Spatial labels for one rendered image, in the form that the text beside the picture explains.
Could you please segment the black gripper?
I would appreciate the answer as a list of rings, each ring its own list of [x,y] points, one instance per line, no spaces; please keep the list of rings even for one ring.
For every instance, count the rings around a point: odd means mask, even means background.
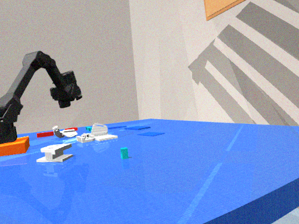
[[[60,105],[60,108],[66,108],[71,106],[71,102],[62,102],[61,100],[58,100],[58,103]]]

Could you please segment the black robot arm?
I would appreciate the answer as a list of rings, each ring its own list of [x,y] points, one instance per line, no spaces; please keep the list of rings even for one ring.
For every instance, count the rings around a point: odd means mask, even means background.
[[[23,67],[7,93],[0,98],[0,144],[14,142],[17,131],[14,122],[23,105],[20,98],[29,84],[36,70],[45,68],[56,87],[50,88],[52,99],[62,102],[79,100],[82,98],[80,87],[76,84],[73,70],[62,75],[56,66],[55,60],[42,51],[26,54],[22,60]],[[3,120],[3,122],[1,122]]]

